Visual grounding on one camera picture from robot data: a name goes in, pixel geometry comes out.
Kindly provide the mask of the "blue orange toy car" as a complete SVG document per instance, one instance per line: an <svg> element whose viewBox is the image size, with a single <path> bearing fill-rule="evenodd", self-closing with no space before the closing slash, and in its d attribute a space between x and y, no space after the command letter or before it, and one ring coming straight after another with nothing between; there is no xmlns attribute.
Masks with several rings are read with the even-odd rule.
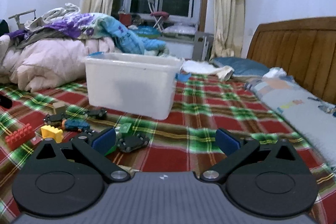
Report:
<svg viewBox="0 0 336 224"><path fill-rule="evenodd" d="M66 119L62 121L62 129L69 132L82 132L90 129L90 125L86 121Z"/></svg>

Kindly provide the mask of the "dark toy car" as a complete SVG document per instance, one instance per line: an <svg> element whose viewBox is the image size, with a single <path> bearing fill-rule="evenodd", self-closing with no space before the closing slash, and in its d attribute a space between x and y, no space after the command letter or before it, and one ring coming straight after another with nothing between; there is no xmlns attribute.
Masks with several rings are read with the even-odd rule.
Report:
<svg viewBox="0 0 336 224"><path fill-rule="evenodd" d="M83 115L86 118L92 118L97 120L106 120L107 110L105 109L96 109L96 110L85 110Z"/></svg>

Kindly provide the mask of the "overturned black toy car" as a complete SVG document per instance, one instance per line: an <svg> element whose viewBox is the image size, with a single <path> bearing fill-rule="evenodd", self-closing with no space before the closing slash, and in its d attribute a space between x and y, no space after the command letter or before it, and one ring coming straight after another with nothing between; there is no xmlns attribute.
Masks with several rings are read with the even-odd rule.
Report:
<svg viewBox="0 0 336 224"><path fill-rule="evenodd" d="M130 153L140 148L146 147L150 139L143 133L126 136L117 142L117 147L124 153Z"/></svg>

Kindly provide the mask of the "red green plaid bedsheet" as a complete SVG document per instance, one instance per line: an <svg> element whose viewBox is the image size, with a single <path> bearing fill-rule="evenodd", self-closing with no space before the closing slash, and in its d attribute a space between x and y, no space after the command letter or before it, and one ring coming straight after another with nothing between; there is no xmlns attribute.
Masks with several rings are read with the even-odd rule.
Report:
<svg viewBox="0 0 336 224"><path fill-rule="evenodd" d="M52 103L63 102L67 114L75 119L93 107L84 81L35 93L21 91L15 84L1 84L1 94L13 101L11 109L1 107L1 223L11 223L19 215L11 184L40 141L43 118L53 114ZM10 151L5 137L28 123L37 138ZM163 121L108 110L106 120L89 118L88 123L97 131L124 123L132 124L133 133L143 131L150 138L147 148L130 154L114 152L108 159L129 170L145 172L192 170L199 175L224 159L215 145L218 128L239 138L250 135L261 144L289 139L317 180L319 192L311 215L318 223L335 223L335 173L296 129L245 90L243 83L193 76L186 83L177 83L173 107Z"/></svg>

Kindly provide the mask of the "wooden toy cube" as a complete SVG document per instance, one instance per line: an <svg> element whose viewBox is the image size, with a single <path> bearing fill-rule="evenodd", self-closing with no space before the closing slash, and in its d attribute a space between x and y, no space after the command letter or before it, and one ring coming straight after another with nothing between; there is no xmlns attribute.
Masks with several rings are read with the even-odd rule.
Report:
<svg viewBox="0 0 336 224"><path fill-rule="evenodd" d="M66 105L63 102L55 102L52 104L54 114L66 113Z"/></svg>

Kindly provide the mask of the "red toy brick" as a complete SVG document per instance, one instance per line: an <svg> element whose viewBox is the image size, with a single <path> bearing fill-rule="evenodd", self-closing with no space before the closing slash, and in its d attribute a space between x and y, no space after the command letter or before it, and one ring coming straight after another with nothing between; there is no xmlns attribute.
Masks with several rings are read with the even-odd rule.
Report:
<svg viewBox="0 0 336 224"><path fill-rule="evenodd" d="M14 151L27 141L35 137L35 132L31 125L28 123L23 128L14 131L12 134L5 137L7 146L11 151Z"/></svg>

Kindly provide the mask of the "white plastic storage bin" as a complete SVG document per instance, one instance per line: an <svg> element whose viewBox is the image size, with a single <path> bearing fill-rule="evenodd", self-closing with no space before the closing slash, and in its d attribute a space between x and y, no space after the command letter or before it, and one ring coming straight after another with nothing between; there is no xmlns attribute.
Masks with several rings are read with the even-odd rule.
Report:
<svg viewBox="0 0 336 224"><path fill-rule="evenodd" d="M157 120L169 116L182 59L95 53L83 61L90 105Z"/></svg>

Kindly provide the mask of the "blue pillow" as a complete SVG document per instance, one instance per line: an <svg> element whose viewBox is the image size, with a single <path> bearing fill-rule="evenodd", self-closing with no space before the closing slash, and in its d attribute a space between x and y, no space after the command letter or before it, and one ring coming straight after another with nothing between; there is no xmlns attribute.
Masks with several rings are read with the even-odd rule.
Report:
<svg viewBox="0 0 336 224"><path fill-rule="evenodd" d="M243 76L260 76L262 77L269 72L265 65L250 59L240 57L217 57L211 61L215 67L230 66L234 69L233 75L236 77Z"/></svg>

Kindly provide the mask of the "patchwork patterned pillow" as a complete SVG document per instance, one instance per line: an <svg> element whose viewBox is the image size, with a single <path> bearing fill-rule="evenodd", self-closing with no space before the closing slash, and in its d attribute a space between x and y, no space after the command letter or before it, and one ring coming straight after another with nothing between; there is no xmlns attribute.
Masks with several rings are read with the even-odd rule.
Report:
<svg viewBox="0 0 336 224"><path fill-rule="evenodd" d="M290 77L253 77L245 88L293 126L335 170L335 104L311 94Z"/></svg>

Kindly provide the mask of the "blue printed blanket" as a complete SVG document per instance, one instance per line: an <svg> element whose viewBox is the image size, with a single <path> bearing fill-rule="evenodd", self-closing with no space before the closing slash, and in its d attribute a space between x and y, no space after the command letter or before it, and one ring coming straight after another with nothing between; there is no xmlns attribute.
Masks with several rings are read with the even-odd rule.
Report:
<svg viewBox="0 0 336 224"><path fill-rule="evenodd" d="M112 16L98 19L97 25L102 33L116 39L116 47L123 53L151 56L170 53L164 41L138 36Z"/></svg>

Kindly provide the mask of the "grey folded board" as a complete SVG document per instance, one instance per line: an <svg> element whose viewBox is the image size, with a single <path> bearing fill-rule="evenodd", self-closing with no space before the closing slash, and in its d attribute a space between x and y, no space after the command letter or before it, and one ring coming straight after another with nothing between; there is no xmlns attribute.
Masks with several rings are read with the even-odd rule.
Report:
<svg viewBox="0 0 336 224"><path fill-rule="evenodd" d="M194 37L192 60L209 61L213 47L214 35L198 31Z"/></svg>

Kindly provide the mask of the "purple floral blanket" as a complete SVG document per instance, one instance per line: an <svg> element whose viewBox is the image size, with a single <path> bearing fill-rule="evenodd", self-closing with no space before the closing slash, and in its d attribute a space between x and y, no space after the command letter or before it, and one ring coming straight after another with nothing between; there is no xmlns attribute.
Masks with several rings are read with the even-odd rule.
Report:
<svg viewBox="0 0 336 224"><path fill-rule="evenodd" d="M99 39L108 36L102 26L105 15L100 13L86 13L66 16L52 23L38 27L34 31L17 30L7 35L18 43L34 43L42 39Z"/></svg>

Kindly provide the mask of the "white pillow on sill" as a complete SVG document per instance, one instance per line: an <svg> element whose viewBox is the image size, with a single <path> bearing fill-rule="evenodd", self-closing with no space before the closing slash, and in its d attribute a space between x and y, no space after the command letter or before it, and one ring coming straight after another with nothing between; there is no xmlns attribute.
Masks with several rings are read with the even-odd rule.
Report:
<svg viewBox="0 0 336 224"><path fill-rule="evenodd" d="M195 35L197 29L194 26L185 26L181 24L176 24L165 28L163 34L174 34L174 35Z"/></svg>

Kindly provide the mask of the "white bundled cloth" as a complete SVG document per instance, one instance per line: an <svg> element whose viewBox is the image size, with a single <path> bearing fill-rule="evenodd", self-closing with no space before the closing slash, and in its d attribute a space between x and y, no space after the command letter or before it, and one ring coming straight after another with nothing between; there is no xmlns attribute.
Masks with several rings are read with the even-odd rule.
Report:
<svg viewBox="0 0 336 224"><path fill-rule="evenodd" d="M24 29L31 32L37 31L45 25L76 14L80 14L80 8L72 3L66 3L64 7L52 9L34 20L28 20L24 24Z"/></svg>

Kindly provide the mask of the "right beige curtain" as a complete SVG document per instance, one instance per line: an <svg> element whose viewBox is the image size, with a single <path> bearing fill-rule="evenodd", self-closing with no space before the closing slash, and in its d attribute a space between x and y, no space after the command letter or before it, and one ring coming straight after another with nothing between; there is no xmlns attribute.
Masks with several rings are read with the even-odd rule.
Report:
<svg viewBox="0 0 336 224"><path fill-rule="evenodd" d="M241 55L244 23L245 0L214 0L213 59Z"/></svg>

